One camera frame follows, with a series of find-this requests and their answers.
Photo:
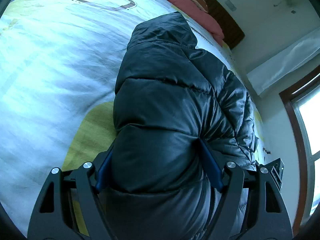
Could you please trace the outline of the black puffer jacket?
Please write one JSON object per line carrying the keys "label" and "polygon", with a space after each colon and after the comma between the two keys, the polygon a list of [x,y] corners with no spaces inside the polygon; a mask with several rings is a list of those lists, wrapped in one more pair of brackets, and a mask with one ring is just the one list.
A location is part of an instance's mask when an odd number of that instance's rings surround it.
{"label": "black puffer jacket", "polygon": [[255,169],[253,103],[178,12],[134,29],[116,81],[106,216],[118,239],[201,239],[220,194],[196,139]]}

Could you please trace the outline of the right window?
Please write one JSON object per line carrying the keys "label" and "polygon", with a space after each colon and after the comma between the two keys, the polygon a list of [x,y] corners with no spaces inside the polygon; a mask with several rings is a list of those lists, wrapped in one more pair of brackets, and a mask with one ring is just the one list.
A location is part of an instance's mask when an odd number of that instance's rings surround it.
{"label": "right window", "polygon": [[319,209],[319,67],[279,94],[295,137],[299,199],[293,234],[301,234]]}

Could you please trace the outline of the white right curtain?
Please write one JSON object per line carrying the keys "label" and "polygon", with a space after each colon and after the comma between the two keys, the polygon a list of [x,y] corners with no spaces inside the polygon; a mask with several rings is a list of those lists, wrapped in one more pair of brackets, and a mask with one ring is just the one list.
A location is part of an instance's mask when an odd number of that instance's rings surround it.
{"label": "white right curtain", "polygon": [[319,28],[311,31],[247,74],[257,95],[319,55]]}

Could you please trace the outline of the bed with patterned sheet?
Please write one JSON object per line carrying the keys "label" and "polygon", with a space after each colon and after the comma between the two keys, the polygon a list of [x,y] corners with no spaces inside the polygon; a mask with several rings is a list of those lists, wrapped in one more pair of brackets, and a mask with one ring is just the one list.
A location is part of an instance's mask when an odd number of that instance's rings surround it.
{"label": "bed with patterned sheet", "polygon": [[[1,239],[118,239],[106,216],[111,165],[96,190],[95,158],[117,137],[116,81],[134,29],[175,12],[244,85],[226,43],[166,0],[1,0]],[[210,149],[223,183],[249,171]],[[235,205],[221,196],[201,239],[237,237],[247,199],[248,189]]]}

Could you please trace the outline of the dark wooden headboard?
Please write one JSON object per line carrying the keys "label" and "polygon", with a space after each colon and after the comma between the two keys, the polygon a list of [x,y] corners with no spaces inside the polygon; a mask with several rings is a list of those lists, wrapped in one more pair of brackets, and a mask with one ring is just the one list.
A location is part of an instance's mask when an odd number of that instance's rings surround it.
{"label": "dark wooden headboard", "polygon": [[245,37],[244,32],[217,0],[205,0],[208,5],[208,14],[220,25],[225,38],[224,42],[233,50]]}

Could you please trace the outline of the red pillow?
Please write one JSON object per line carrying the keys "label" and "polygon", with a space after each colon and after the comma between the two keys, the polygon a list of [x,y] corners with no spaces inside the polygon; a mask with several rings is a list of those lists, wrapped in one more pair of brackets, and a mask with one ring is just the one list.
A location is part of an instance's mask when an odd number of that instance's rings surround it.
{"label": "red pillow", "polygon": [[223,46],[224,34],[218,22],[201,10],[192,0],[167,0],[206,29],[214,40]]}

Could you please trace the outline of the wall socket plate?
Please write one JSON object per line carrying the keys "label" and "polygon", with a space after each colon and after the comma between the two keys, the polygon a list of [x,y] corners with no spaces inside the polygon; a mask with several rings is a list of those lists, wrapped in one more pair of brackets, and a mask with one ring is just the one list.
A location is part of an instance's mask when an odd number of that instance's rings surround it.
{"label": "wall socket plate", "polygon": [[230,9],[230,11],[236,11],[236,6],[230,0],[226,0],[225,4]]}

